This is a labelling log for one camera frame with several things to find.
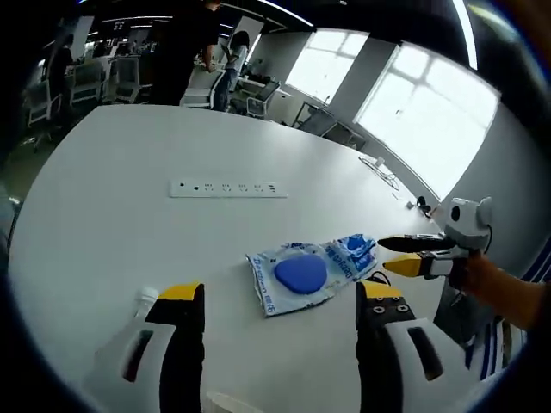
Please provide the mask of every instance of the ceiling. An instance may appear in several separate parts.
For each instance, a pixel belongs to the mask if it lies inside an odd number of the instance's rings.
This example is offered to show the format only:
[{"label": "ceiling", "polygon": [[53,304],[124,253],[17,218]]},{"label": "ceiling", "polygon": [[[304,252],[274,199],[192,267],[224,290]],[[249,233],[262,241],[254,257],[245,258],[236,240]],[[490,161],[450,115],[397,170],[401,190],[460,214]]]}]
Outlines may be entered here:
[{"label": "ceiling", "polygon": [[[310,21],[314,28],[258,0],[223,0],[220,19],[236,26],[242,15],[264,20],[263,33],[311,31],[315,28],[346,28],[369,32],[372,38],[427,47],[468,68],[467,48],[452,0],[272,0]],[[492,9],[487,0],[467,4]],[[93,31],[108,29],[103,20],[137,15],[173,15],[171,0],[137,3],[134,0],[88,0],[78,13],[96,15]],[[479,60],[479,76],[502,93],[502,101],[532,130],[549,126],[548,83],[538,81],[537,65],[530,62],[525,42],[511,41],[503,33],[469,13]],[[132,25],[149,21],[132,21]],[[230,34],[230,28],[220,28]]]}]

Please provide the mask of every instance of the cable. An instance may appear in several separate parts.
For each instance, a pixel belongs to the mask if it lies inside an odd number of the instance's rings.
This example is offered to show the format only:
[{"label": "cable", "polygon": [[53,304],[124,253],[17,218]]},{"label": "cable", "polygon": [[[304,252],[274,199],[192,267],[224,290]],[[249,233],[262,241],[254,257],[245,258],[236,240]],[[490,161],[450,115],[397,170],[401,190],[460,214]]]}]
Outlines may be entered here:
[{"label": "cable", "polygon": [[381,283],[381,278],[377,278],[375,277],[377,274],[380,274],[382,275],[382,278],[385,279],[385,284],[387,284],[388,286],[391,286],[392,284],[390,283],[390,280],[388,279],[388,277],[382,273],[381,271],[374,271],[368,278],[366,278],[366,281],[373,281],[373,282],[379,282],[380,284]]},{"label": "cable", "polygon": [[488,250],[490,249],[490,245],[492,245],[493,229],[492,229],[492,226],[489,224],[488,224],[488,229],[490,230],[490,239],[488,239],[488,245],[486,246],[484,253],[488,252]]},{"label": "cable", "polygon": [[364,165],[368,166],[371,170],[373,170],[374,173],[378,177],[380,177],[380,179],[386,182],[390,188],[396,191],[399,191],[399,184],[396,178],[396,174],[385,174],[384,172],[381,172],[379,168],[377,168],[374,164],[368,161],[365,157],[358,157],[358,159],[360,159],[360,161],[362,161]]}]

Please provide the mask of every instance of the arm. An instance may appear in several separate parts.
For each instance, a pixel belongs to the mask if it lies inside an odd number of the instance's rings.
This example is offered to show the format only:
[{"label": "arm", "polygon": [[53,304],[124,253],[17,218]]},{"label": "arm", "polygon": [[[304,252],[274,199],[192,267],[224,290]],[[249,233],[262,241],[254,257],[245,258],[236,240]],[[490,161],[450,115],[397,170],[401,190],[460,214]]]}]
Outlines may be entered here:
[{"label": "arm", "polygon": [[208,45],[203,49],[203,62],[205,62],[205,66],[207,67],[207,70],[210,71],[211,73],[215,70],[212,65],[213,52],[214,52],[214,45]]},{"label": "arm", "polygon": [[529,330],[536,323],[546,287],[519,280],[477,254],[467,261],[464,289],[518,328]]},{"label": "arm", "polygon": [[227,63],[233,63],[235,62],[239,56],[236,55],[236,54],[231,54],[230,53],[230,49],[228,49],[226,46],[223,46],[222,47],[222,50],[224,51],[224,53],[226,54],[226,58],[227,58]]}]

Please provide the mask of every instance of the window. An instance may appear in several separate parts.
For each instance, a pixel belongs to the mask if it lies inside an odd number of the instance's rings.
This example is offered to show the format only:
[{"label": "window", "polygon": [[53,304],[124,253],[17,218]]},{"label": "window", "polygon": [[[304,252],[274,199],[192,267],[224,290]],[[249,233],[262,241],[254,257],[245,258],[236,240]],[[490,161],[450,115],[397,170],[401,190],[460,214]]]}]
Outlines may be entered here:
[{"label": "window", "polygon": [[439,200],[473,161],[498,93],[435,53],[403,45],[354,122],[406,163]]},{"label": "window", "polygon": [[247,55],[247,59],[245,60],[245,63],[249,63],[251,61],[252,54],[255,52],[255,49],[257,48],[258,42],[260,41],[261,37],[262,37],[262,34],[259,34],[255,39],[255,42],[252,44],[249,54]]},{"label": "window", "polygon": [[318,30],[300,53],[287,84],[329,104],[367,39],[365,33]]}]

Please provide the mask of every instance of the desk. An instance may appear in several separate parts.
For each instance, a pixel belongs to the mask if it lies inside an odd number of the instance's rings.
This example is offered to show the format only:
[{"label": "desk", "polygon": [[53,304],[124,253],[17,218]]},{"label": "desk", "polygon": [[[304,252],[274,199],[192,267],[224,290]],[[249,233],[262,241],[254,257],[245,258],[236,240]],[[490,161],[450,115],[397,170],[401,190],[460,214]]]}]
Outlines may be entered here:
[{"label": "desk", "polygon": [[[169,180],[185,176],[279,182],[289,197],[169,198]],[[94,352],[128,322],[139,288],[201,280],[203,392],[268,413],[355,412],[355,287],[265,319],[245,253],[357,232],[438,231],[404,204],[357,151],[296,129],[200,109],[99,107],[34,181],[9,277],[38,348],[68,383],[77,385]],[[396,256],[378,254],[380,262]],[[443,280],[389,278],[418,317],[434,317]]]}]

